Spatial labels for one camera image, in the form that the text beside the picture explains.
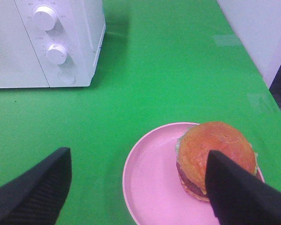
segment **table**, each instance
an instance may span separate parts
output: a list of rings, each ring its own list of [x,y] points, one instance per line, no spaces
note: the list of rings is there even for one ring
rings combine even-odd
[[[104,1],[107,30],[90,87],[0,90],[0,186],[60,146],[73,180],[57,224],[133,224],[122,171],[163,124],[222,120],[281,191],[281,112],[216,1]]]

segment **sesame bun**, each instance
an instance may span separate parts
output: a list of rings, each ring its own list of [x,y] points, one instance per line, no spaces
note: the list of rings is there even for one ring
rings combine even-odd
[[[179,178],[186,192],[197,199],[208,201],[205,188],[207,157],[210,150],[219,150],[243,169],[255,174],[257,164],[254,151],[243,134],[236,128],[220,121],[207,122],[192,127],[182,137],[177,155],[180,166],[190,183],[203,194],[194,194]]]

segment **white wall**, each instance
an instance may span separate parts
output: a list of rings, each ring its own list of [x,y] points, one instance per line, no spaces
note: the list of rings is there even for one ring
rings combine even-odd
[[[281,65],[281,0],[217,0],[269,88]]]

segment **green table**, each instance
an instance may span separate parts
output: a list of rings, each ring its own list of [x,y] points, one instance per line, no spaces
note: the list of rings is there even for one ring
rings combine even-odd
[[[163,124],[222,120],[243,132],[281,191],[281,112],[244,47],[227,41],[216,1],[104,7],[90,87],[0,90],[0,186],[68,146],[73,181],[57,224],[133,224],[121,183],[133,145]]]

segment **white knob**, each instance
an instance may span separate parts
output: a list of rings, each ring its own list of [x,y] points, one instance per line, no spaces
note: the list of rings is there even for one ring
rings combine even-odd
[[[62,45],[51,45],[47,51],[47,59],[56,65],[65,63],[67,60],[67,50]]]
[[[52,30],[57,22],[57,15],[53,9],[40,6],[32,16],[34,24],[41,30]]]

